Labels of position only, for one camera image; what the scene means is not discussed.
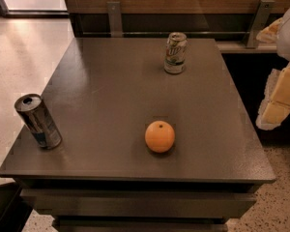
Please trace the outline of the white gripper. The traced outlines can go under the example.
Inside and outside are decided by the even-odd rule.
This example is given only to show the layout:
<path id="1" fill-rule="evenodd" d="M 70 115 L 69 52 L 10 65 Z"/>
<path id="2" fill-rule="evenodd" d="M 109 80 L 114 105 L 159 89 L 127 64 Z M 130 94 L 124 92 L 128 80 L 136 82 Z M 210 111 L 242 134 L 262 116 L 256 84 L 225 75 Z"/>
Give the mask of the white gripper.
<path id="1" fill-rule="evenodd" d="M 277 54 L 290 61 L 290 8 L 256 36 L 261 43 L 276 42 Z M 279 127 L 290 114 L 290 63 L 281 71 L 272 69 L 268 76 L 256 126 L 270 131 Z"/>

